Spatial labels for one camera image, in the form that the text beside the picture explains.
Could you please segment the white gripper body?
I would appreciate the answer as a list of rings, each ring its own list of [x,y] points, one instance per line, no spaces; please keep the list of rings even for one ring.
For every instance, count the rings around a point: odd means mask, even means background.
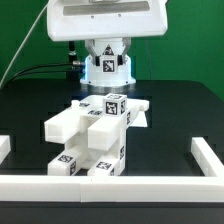
[[[164,35],[167,0],[49,0],[47,32],[53,41]]]

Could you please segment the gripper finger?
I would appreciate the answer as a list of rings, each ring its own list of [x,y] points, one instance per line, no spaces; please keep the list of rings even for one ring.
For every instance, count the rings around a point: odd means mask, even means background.
[[[85,41],[85,47],[89,54],[92,56],[92,64],[95,66],[100,65],[100,56],[96,53],[96,43],[93,39]]]
[[[126,55],[131,46],[131,39],[128,37],[119,38],[117,46],[118,46],[117,62],[118,65],[121,66],[126,63]]]

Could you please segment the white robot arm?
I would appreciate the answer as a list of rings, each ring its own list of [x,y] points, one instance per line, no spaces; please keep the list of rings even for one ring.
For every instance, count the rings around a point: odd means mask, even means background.
[[[133,37],[168,29],[168,0],[49,0],[47,32],[53,41],[85,42],[89,55],[80,82],[96,88],[131,85],[128,50]]]

